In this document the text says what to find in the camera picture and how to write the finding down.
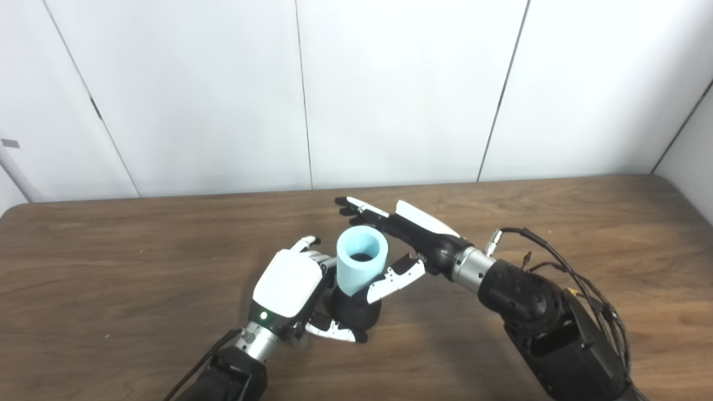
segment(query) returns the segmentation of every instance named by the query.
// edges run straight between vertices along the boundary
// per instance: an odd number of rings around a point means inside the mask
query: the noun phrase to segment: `black cable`
[[[169,391],[168,394],[163,398],[163,401],[169,401],[171,398],[173,398],[173,396],[176,395],[178,390],[183,387],[183,385],[188,381],[188,379],[195,375],[195,373],[200,369],[200,367],[202,367],[203,364],[205,364],[210,359],[210,357],[215,354],[216,351],[222,348],[223,345],[227,344],[228,341],[235,338],[235,336],[240,334],[240,332],[242,332],[242,329],[231,329],[230,331],[225,333],[225,335],[223,335],[217,342],[215,342],[215,344],[213,344],[213,346],[208,350],[208,352],[205,353],[205,355],[203,355],[200,360],[198,360],[198,363],[196,363],[195,366],[193,366],[188,371],[188,373],[186,373],[185,376],[181,378],[181,380],[178,380],[178,383],[173,386],[171,391]]]
[[[614,306],[607,300],[607,298],[599,291],[596,286],[583,275],[576,273],[572,266],[564,259],[562,255],[559,254],[550,244],[547,243],[540,236],[536,235],[527,228],[513,228],[504,227],[500,231],[503,233],[517,233],[528,240],[538,244],[540,247],[548,251],[559,263],[544,262],[540,263],[530,269],[528,272],[534,272],[535,270],[542,268],[544,266],[552,266],[555,269],[567,273],[575,281],[579,287],[583,297],[587,300],[587,303],[592,310],[592,313],[597,320],[597,325],[602,333],[605,335],[607,340],[616,348],[617,354],[622,360],[625,372],[629,375],[631,370],[631,360],[630,360],[630,350],[629,341],[626,336],[626,327],[624,322],[619,317]],[[594,305],[594,299],[599,298],[598,302],[601,303],[601,310],[597,310]]]
[[[504,227],[504,228],[501,228],[500,231],[502,231],[503,233],[520,234],[521,236],[527,238],[528,240],[531,240],[532,242],[538,244],[540,247],[545,248],[545,250],[548,251],[552,256],[554,256],[555,259],[560,263],[560,265],[562,265],[566,269],[567,273],[569,273],[570,276],[572,276],[572,279],[575,281],[575,283],[579,287],[580,291],[582,291],[582,293],[584,293],[586,295],[585,299],[589,303],[589,307],[592,309],[593,312],[595,311],[595,307],[591,302],[591,294],[590,294],[589,290],[585,287],[584,283],[582,283],[582,280],[579,279],[579,277],[576,275],[572,266],[570,266],[570,264],[567,263],[567,261],[564,259],[564,257],[562,255],[560,255],[559,252],[557,252],[550,244],[548,244],[547,241],[542,239],[539,235],[536,235],[532,231],[528,230],[527,228]],[[604,325],[604,320],[602,319],[602,317],[597,313],[594,313],[594,317],[597,320],[597,326],[599,326],[599,330],[606,336],[608,341],[612,342],[611,336],[609,335],[607,330],[604,328],[605,325]]]

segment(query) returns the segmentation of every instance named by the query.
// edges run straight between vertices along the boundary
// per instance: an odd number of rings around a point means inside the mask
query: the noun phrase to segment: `panel seam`
[[[94,105],[95,111],[97,111],[97,114],[99,115],[99,121],[101,121],[101,124],[104,127],[104,131],[106,131],[106,135],[109,137],[109,141],[111,142],[111,145],[114,147],[114,151],[116,152],[116,155],[119,157],[119,161],[121,162],[121,165],[124,167],[124,170],[126,171],[126,175],[129,177],[129,181],[131,181],[131,185],[134,187],[134,190],[136,191],[136,195],[139,198],[142,198],[141,192],[138,190],[138,187],[136,186],[136,182],[134,181],[134,179],[131,175],[131,172],[129,171],[129,168],[126,165],[126,162],[124,161],[124,157],[122,157],[121,152],[119,151],[119,147],[117,147],[116,142],[114,141],[114,137],[111,135],[111,132],[109,131],[109,127],[106,126],[106,121],[104,121],[104,118],[101,117],[101,113],[99,112],[99,107],[97,107],[97,105],[96,105],[94,96],[91,95],[91,92],[89,91],[89,87],[87,86],[86,81],[84,81],[84,76],[79,71],[79,67],[77,66],[74,56],[72,56],[72,52],[69,51],[69,46],[67,46],[67,42],[64,40],[64,36],[62,35],[62,32],[59,30],[59,25],[57,24],[57,21],[54,19],[54,15],[52,15],[52,11],[50,11],[50,9],[49,9],[47,0],[42,0],[42,4],[44,4],[45,10],[47,10],[47,14],[49,15],[50,20],[52,20],[52,24],[54,25],[54,28],[57,31],[57,34],[59,35],[60,40],[62,40],[64,49],[67,52],[67,54],[69,55],[69,59],[72,61],[72,65],[74,66],[74,71],[76,71],[77,75],[79,75],[79,79],[82,82],[82,85],[84,86],[84,90],[86,91],[87,95],[89,96],[90,102]]]
[[[297,23],[297,49],[299,50],[299,77],[302,80],[302,109],[304,110],[304,134],[307,137],[307,163],[309,165],[309,189],[314,189],[312,178],[312,149],[309,146],[309,124],[307,123],[307,93],[304,91],[304,66],[302,65],[302,37],[299,32],[299,11],[294,0],[294,20]]]
[[[520,22],[520,28],[518,30],[518,37],[515,39],[515,46],[513,47],[513,53],[510,56],[510,63],[508,64],[508,72],[505,74],[505,81],[503,82],[503,89],[500,92],[500,98],[498,99],[498,107],[495,109],[495,115],[493,116],[493,123],[491,124],[490,133],[488,134],[488,141],[486,142],[486,148],[483,151],[483,160],[481,161],[481,167],[478,169],[478,177],[476,182],[480,182],[481,174],[483,173],[483,167],[486,164],[486,156],[488,155],[488,149],[490,148],[491,139],[493,138],[493,132],[495,131],[495,124],[498,122],[498,115],[500,114],[500,106],[503,104],[503,97],[505,96],[505,90],[508,87],[508,79],[510,78],[510,72],[513,69],[513,62],[515,61],[515,54],[518,52],[518,45],[520,44],[520,36],[523,34],[523,27],[525,26],[525,20],[528,17],[528,10],[530,9],[530,0],[528,0],[525,5],[525,11],[523,12],[523,19]]]
[[[673,138],[671,138],[671,141],[669,142],[668,146],[666,146],[666,149],[664,149],[664,153],[661,154],[661,157],[659,158],[659,160],[656,162],[656,164],[654,164],[654,168],[651,169],[650,174],[653,174],[656,171],[656,169],[659,167],[659,164],[661,164],[661,162],[664,160],[664,157],[666,157],[666,154],[668,153],[668,151],[671,150],[673,143],[678,139],[679,135],[681,135],[681,132],[683,132],[683,130],[686,128],[686,126],[688,125],[688,121],[690,121],[691,117],[693,117],[693,115],[696,113],[696,110],[698,110],[698,106],[700,106],[701,102],[703,101],[703,99],[706,97],[706,95],[710,91],[711,86],[713,86],[713,80],[711,80],[708,83],[708,86],[705,88],[705,90],[703,91],[703,94],[698,99],[696,104],[693,106],[693,109],[691,109],[691,112],[688,113],[688,116],[686,117],[686,119],[683,120],[681,127],[678,128],[678,131],[676,131],[676,135],[673,135]]]

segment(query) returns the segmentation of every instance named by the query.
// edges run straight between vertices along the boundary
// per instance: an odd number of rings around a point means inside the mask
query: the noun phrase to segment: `cable connector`
[[[491,239],[488,241],[488,244],[486,245],[486,248],[485,248],[486,256],[490,257],[495,253],[495,249],[498,247],[498,243],[500,242],[500,238],[502,236],[503,236],[502,230],[495,230],[495,232],[491,236]]]

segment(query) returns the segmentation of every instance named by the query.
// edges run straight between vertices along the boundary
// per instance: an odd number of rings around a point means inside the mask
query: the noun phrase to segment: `wire bundle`
[[[629,378],[631,372],[631,354],[629,349],[629,340],[627,339],[626,327],[621,317],[617,313],[614,305],[612,305],[607,298],[602,294],[599,289],[592,284],[592,282],[584,277],[583,275],[575,272],[572,266],[559,254],[547,241],[543,240],[539,235],[533,233],[527,228],[513,228],[504,227],[500,231],[503,233],[516,233],[521,236],[531,240],[536,243],[546,251],[548,251],[557,262],[543,262],[532,268],[527,269],[529,273],[535,272],[537,269],[543,268],[545,266],[550,266],[559,270],[560,272],[567,273],[572,280],[577,284],[579,290],[573,290],[572,292],[587,300],[587,304],[592,310],[592,314],[597,321],[597,326],[599,330],[606,336],[610,344],[616,349],[619,358],[622,361],[622,366],[625,369],[627,378]],[[523,261],[523,269],[530,260],[531,253],[525,256]],[[641,391],[636,388],[632,383],[633,389],[636,392],[637,397],[640,401],[649,401],[649,399],[641,393]]]

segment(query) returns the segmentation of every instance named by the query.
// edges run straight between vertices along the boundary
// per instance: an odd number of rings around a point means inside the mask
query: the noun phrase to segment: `metal cylinder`
[[[243,350],[252,359],[265,363],[278,342],[279,338],[273,332],[255,322],[250,322],[237,339],[235,347]]]
[[[453,269],[453,281],[477,294],[483,277],[496,260],[472,246],[466,248],[458,260],[460,263]]]

